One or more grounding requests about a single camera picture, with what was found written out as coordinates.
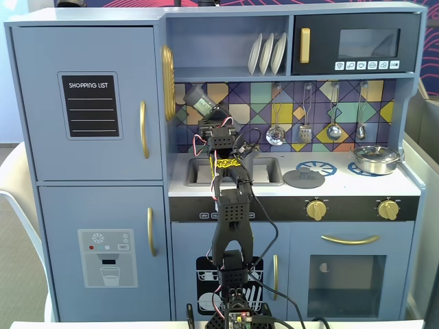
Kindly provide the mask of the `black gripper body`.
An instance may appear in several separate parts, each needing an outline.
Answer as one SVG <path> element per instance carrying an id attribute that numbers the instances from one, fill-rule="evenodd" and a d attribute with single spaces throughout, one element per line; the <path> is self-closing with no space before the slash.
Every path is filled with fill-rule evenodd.
<path id="1" fill-rule="evenodd" d="M 232 136 L 237 135 L 235 121 L 230 114 L 226 119 L 212 119 L 212 120 L 213 120 L 212 124 L 199 124 L 198 122 L 198 134 L 200 136 L 211 136 L 211 130 L 213 128 L 221 128 L 221 127 L 227 128 L 230 135 Z"/>

